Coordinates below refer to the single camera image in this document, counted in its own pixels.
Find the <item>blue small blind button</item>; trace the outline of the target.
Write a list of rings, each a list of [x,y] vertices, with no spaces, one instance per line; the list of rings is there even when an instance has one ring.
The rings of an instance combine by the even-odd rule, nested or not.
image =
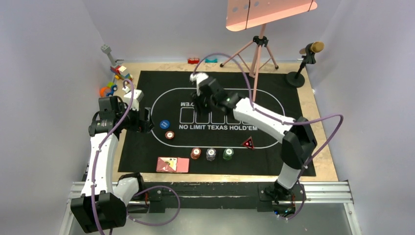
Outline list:
[[[161,129],[168,129],[170,127],[170,121],[164,119],[160,122]]]

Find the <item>blue poker chip stack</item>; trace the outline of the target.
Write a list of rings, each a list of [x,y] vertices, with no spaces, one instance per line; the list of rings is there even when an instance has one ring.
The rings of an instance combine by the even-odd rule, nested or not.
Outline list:
[[[214,161],[216,158],[216,150],[214,148],[208,148],[206,151],[206,159],[208,161]]]

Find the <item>red poker chip stack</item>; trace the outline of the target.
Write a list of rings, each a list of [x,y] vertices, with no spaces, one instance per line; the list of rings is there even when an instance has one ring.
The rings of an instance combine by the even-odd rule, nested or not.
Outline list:
[[[194,160],[198,159],[201,155],[201,149],[200,148],[193,148],[190,154],[190,157]]]

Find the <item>red triangular dealer button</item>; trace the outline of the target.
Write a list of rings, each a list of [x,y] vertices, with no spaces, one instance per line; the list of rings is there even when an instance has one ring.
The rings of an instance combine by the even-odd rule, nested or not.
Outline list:
[[[246,147],[248,149],[255,149],[254,143],[253,143],[253,138],[252,136],[250,136],[249,138],[247,138],[243,143],[242,143],[243,147]]]

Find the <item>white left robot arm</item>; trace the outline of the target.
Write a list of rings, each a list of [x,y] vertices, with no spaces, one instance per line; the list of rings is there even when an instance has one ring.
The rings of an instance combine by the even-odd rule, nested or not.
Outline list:
[[[120,177],[112,183],[115,151],[123,130],[148,133],[154,127],[151,108],[137,108],[137,100],[124,102],[119,96],[98,99],[99,111],[88,127],[91,142],[89,170],[81,195],[73,198],[70,209],[85,233],[123,227],[131,199],[146,194],[139,173]]]

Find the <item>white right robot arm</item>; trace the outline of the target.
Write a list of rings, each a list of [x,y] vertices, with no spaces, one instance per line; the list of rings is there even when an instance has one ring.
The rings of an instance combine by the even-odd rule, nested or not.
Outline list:
[[[217,79],[206,73],[191,74],[189,80],[196,85],[191,97],[197,113],[220,111],[230,119],[257,127],[281,143],[281,172],[274,186],[264,192],[276,203],[290,199],[306,160],[317,147],[308,120],[304,117],[293,119],[270,111],[248,97],[225,90]]]

